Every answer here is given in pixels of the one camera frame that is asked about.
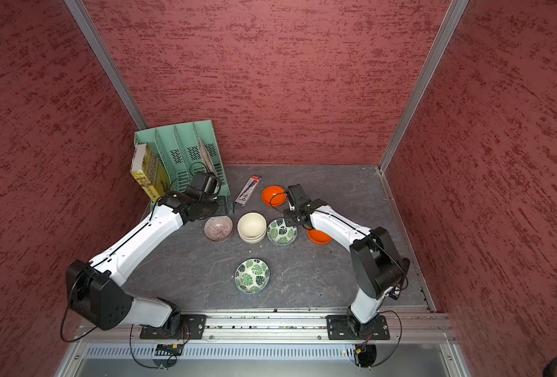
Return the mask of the orange bowl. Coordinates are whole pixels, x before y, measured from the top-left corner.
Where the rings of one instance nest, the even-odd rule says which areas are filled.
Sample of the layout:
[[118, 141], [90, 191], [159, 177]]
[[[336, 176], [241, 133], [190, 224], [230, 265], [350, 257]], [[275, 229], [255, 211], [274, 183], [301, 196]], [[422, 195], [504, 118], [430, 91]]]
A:
[[316, 229], [310, 229], [307, 231], [308, 238], [317, 245], [324, 245], [330, 243], [332, 238], [325, 234], [324, 232], [320, 232]]
[[272, 185], [262, 191], [261, 198], [269, 207], [279, 207], [286, 201], [286, 191], [278, 185]]

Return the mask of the purple striped bowl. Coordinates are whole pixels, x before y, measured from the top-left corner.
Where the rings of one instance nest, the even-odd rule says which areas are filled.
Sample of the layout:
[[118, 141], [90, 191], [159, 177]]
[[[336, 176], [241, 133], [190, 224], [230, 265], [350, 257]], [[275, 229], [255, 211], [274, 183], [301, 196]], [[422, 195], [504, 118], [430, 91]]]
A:
[[217, 216], [209, 218], [204, 225], [204, 234], [212, 242], [224, 242], [228, 240], [234, 231], [233, 221], [228, 216]]

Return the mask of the green leaf bowl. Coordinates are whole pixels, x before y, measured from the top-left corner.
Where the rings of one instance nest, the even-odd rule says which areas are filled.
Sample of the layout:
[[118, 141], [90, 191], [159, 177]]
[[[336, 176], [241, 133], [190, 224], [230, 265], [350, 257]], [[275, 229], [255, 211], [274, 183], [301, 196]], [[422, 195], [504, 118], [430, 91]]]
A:
[[268, 239], [278, 246], [287, 246], [297, 239], [297, 228], [287, 226], [284, 218], [273, 220], [267, 227]]
[[271, 270], [261, 259], [247, 259], [235, 271], [237, 289], [247, 295], [261, 292], [271, 279]]

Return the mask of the cream bowl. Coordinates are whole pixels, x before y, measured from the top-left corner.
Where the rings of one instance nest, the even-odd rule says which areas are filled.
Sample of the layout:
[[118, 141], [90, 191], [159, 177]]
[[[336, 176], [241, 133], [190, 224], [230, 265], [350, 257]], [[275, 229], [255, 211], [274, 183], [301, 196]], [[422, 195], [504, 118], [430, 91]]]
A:
[[261, 240], [264, 240], [264, 238], [266, 237], [266, 230], [263, 229], [259, 234], [253, 236], [247, 236], [245, 233], [239, 232], [239, 236], [244, 242], [255, 244], [261, 242]]
[[263, 229], [267, 229], [266, 218], [256, 212], [246, 213], [237, 224], [238, 232], [245, 233], [247, 236], [259, 234]]

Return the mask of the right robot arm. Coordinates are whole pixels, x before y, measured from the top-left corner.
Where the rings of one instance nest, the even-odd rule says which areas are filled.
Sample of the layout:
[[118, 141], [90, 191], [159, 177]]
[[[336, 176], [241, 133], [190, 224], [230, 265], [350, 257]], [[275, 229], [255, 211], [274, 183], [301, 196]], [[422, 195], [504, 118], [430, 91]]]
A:
[[400, 256], [386, 229], [371, 229], [347, 219], [326, 202], [310, 199], [301, 185], [290, 186], [286, 198], [289, 207], [283, 216], [288, 226], [318, 230], [349, 252], [359, 286], [349, 306], [349, 315], [357, 325], [374, 320], [386, 298], [399, 298], [407, 280], [410, 260]]

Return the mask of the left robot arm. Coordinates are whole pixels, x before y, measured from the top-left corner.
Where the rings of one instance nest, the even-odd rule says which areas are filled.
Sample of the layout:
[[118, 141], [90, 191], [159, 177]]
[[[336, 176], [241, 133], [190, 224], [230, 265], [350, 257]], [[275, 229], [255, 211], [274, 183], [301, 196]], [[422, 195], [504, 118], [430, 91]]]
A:
[[181, 311], [161, 298], [139, 298], [122, 286], [131, 273], [167, 237], [189, 222], [220, 213], [222, 181], [215, 174], [198, 172], [182, 192], [156, 200], [150, 215], [106, 251], [88, 262], [75, 261], [66, 271], [69, 311], [96, 328], [142, 325], [159, 336], [176, 338], [181, 332]]

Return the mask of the grey folder in organizer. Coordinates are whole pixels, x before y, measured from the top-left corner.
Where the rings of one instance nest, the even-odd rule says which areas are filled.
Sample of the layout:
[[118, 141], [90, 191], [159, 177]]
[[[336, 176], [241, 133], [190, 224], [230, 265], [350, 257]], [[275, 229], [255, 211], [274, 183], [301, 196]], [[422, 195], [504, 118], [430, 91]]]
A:
[[219, 175], [217, 174], [217, 170], [215, 169], [214, 163], [209, 155], [209, 152], [205, 146], [205, 143], [203, 142], [203, 140], [201, 138], [198, 138], [198, 147], [199, 147], [199, 151], [200, 151], [200, 155], [202, 157], [203, 163], [206, 166], [207, 171], [209, 171], [209, 173], [215, 175], [217, 178], [219, 177]]

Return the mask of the pen blister pack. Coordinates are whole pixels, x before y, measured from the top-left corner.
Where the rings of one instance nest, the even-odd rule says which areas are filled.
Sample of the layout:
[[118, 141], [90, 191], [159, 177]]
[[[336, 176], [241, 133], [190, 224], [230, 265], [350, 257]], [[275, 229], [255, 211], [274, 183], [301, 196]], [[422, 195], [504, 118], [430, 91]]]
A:
[[260, 180], [261, 180], [261, 176], [259, 175], [250, 176], [247, 183], [244, 185], [239, 195], [236, 197], [235, 204], [238, 204], [240, 206], [245, 206], [249, 201], [250, 197], [253, 195], [253, 191], [255, 190]]

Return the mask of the green file organizer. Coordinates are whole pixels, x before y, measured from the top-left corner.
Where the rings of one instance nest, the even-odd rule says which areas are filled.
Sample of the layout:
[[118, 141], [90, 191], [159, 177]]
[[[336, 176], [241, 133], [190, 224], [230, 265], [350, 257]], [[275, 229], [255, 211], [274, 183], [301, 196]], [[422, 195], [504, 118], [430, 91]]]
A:
[[220, 194], [230, 196], [233, 204], [212, 121], [180, 123], [137, 131], [134, 143], [148, 144], [165, 167], [172, 181], [172, 189], [183, 191], [195, 173], [207, 171], [200, 155], [198, 138], [205, 143], [218, 178], [222, 180]]

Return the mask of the yellow book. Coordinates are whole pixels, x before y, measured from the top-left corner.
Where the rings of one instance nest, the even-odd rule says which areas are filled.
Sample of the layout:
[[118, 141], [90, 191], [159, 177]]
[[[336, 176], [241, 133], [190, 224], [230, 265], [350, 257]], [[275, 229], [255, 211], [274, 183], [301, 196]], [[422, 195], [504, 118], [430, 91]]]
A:
[[170, 191], [170, 177], [148, 144], [135, 146], [130, 173], [152, 202]]

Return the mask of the black stapler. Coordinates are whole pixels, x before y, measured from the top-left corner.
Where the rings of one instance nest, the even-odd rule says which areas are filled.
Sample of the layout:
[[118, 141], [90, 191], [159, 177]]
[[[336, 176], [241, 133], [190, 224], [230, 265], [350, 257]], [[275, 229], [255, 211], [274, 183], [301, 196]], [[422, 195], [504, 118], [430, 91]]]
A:
[[390, 292], [388, 292], [388, 297], [393, 300], [398, 300], [402, 292], [407, 290], [409, 283], [404, 281], [402, 284], [396, 285]]

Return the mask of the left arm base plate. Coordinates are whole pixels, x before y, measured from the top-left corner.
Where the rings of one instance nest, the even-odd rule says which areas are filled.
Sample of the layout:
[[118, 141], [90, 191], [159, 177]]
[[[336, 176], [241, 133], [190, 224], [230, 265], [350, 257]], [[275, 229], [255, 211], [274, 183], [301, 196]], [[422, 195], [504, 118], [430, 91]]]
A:
[[203, 314], [173, 314], [161, 327], [143, 325], [140, 331], [140, 339], [200, 340], [206, 328], [206, 320], [207, 316]]

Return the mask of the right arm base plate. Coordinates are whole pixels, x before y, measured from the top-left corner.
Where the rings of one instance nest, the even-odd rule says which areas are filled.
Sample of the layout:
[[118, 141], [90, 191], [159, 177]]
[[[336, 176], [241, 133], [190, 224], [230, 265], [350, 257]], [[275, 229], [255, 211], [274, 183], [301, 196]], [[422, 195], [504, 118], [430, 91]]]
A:
[[329, 340], [367, 341], [390, 340], [391, 336], [385, 316], [377, 315], [370, 322], [361, 324], [354, 316], [327, 316]]

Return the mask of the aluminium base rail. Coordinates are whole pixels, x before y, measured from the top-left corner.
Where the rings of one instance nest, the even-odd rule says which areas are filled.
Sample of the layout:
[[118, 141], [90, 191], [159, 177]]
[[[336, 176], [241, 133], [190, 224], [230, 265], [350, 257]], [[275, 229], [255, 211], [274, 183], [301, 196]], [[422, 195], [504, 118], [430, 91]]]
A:
[[[207, 316], [206, 328], [200, 340], [140, 339], [143, 325], [133, 328], [136, 342], [186, 342], [196, 343], [322, 343], [343, 342], [360, 344], [365, 341], [329, 340], [327, 316], [345, 315], [337, 310], [228, 310], [208, 312], [186, 312]], [[383, 314], [388, 324], [390, 340], [369, 340], [402, 344], [456, 344], [455, 334], [449, 316], [430, 312], [410, 310], [387, 310]]]

